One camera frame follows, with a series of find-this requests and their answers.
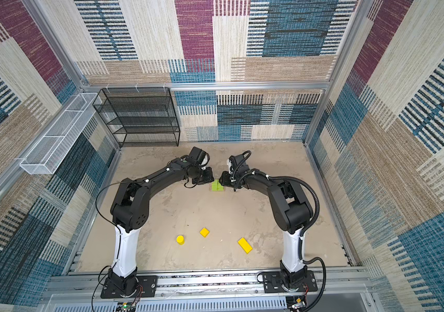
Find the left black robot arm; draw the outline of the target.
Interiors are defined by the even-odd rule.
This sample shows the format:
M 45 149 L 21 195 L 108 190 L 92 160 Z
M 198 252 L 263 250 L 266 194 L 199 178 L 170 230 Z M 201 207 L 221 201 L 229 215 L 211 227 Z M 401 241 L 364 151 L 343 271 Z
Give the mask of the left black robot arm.
M 191 179 L 195 186 L 213 182 L 209 161 L 207 152 L 194 147 L 189 155 L 173 159 L 144 178 L 127 178 L 119 183 L 110 209 L 115 226 L 114 261 L 105 283 L 117 296 L 130 297 L 138 291 L 137 243 L 140 229 L 149 218 L 151 198 L 179 181 Z

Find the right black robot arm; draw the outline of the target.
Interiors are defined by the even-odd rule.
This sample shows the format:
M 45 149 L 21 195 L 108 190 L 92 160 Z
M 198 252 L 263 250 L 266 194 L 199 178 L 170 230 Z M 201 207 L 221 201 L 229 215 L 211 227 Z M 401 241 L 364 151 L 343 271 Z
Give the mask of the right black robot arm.
M 308 277 L 304 260 L 304 237 L 317 220 L 315 211 L 304 189 L 310 186 L 289 176 L 269 176 L 261 170 L 250 168 L 247 160 L 250 151 L 228 158 L 228 170 L 219 178 L 224 187 L 234 191 L 248 189 L 260 192 L 269 199 L 273 218 L 283 232 L 283 256 L 280 260 L 280 279 L 283 288 L 295 291 Z

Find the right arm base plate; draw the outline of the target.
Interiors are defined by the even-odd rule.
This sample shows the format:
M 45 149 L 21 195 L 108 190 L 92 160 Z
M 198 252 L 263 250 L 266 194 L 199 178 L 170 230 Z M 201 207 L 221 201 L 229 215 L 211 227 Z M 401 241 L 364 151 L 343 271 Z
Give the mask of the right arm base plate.
M 311 270 L 287 274 L 284 271 L 261 272 L 257 281 L 263 284 L 265 293 L 303 293 L 318 291 L 317 280 Z

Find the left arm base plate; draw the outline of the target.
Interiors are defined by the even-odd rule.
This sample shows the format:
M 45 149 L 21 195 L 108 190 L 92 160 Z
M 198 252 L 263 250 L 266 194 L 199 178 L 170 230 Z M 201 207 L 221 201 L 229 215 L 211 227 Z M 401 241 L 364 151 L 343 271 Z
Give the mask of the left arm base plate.
M 107 277 L 101 299 L 152 298 L 156 294 L 157 276 Z

